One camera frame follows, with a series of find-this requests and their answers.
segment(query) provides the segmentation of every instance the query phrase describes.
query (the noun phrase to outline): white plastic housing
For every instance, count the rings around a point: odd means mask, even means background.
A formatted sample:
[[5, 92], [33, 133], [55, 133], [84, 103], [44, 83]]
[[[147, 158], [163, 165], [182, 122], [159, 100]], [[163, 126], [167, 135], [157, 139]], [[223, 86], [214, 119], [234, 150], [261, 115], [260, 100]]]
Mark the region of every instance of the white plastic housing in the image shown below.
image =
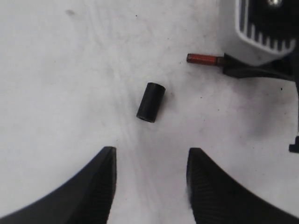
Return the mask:
[[290, 54], [296, 40], [278, 41], [256, 33], [248, 22], [249, 0], [220, 0], [218, 41], [222, 50], [235, 59], [259, 66]]

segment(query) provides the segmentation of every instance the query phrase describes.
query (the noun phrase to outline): black cylindrical spacer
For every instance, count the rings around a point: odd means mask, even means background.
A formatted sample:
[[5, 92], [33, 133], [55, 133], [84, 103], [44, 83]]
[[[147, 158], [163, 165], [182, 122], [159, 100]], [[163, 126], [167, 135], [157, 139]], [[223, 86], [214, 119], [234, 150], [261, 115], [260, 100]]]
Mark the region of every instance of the black cylindrical spacer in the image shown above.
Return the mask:
[[148, 83], [144, 92], [137, 117], [154, 123], [165, 93], [165, 88], [156, 83]]

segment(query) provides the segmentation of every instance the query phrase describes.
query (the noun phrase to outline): metal bolt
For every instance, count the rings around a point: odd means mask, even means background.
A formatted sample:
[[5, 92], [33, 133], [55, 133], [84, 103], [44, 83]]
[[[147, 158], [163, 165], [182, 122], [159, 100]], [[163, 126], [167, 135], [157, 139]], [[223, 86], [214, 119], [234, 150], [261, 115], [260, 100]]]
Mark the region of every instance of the metal bolt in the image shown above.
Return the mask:
[[203, 64], [223, 67], [225, 65], [224, 57], [211, 56], [211, 55], [198, 55], [188, 54], [187, 62], [193, 64]]
[[282, 6], [283, 0], [267, 0], [269, 6], [278, 8]]

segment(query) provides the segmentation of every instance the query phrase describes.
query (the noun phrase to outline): dark speck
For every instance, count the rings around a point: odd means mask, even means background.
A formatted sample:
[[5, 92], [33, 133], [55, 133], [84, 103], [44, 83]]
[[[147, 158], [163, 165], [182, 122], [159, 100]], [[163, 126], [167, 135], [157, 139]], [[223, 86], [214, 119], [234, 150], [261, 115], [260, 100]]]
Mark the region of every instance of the dark speck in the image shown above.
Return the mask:
[[74, 16], [75, 15], [75, 12], [73, 10], [66, 10], [65, 13], [69, 16]]

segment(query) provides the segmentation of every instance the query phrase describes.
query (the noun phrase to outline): white and black device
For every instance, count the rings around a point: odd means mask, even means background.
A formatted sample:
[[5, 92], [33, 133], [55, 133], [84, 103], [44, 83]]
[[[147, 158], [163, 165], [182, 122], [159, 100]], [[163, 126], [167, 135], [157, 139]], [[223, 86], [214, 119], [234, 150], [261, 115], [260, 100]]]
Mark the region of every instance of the white and black device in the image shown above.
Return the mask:
[[283, 58], [296, 47], [299, 0], [220, 0], [218, 41], [250, 66]]

